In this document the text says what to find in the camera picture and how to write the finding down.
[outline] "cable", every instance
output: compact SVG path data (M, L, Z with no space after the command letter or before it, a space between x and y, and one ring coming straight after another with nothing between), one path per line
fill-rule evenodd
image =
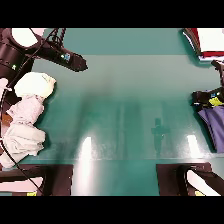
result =
M28 59L20 66L19 70L18 70L18 73L17 75L14 77L14 79L7 85L8 88L10 88L14 82L16 81L16 79L19 77L23 67L28 63L28 61L41 49L41 47L46 43L46 41L50 38L50 36L52 35L52 33L55 31L55 29L57 28L54 28L53 31L50 32L50 34L47 36L47 38L43 41L43 43L40 45L40 47L31 55L28 57ZM0 135L1 135L1 126L2 126L2 111L3 111L3 105L4 105L4 102L5 102L5 97L6 97L6 94L7 94L8 90L5 89L3 91L3 94L2 94L2 98L1 98L1 101L0 101ZM0 145L2 147L2 149L4 150L4 152L6 152L6 154L8 155L8 157L13 161L13 163L15 164L15 166L23 173L23 175L28 179L30 180L34 186L41 192L42 195L43 194L43 191L36 185L36 183L31 179L29 178L26 173L23 171L23 169L21 169L18 165L18 163L13 159L13 157L10 155L10 153L8 152L8 150L6 149L6 147L4 146L4 143L3 143L3 140L1 139L0 140Z

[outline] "green table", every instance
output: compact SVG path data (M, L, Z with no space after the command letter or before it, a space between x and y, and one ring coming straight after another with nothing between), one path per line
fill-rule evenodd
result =
M22 163L74 164L72 195L159 195L157 163L208 161L224 178L223 155L190 106L193 91L219 86L219 74L179 29L75 28L64 45L89 69L36 60L33 71L57 86L37 124L45 149Z

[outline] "stack of folded clothes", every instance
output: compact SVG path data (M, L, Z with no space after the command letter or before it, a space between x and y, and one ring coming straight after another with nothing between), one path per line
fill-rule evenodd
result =
M200 61L224 60L224 28L184 28Z

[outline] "yellow sticker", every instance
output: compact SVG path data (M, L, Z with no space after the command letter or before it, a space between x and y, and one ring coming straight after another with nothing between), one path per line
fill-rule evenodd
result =
M222 104L223 104L223 103L218 99L218 97L214 97L214 98L210 99L209 102L210 102L213 106L219 106L219 105L222 105Z
M37 192L29 192L27 193L27 196L37 196Z
M205 196L205 195L202 194L200 191L195 191L195 195L196 195L196 196Z

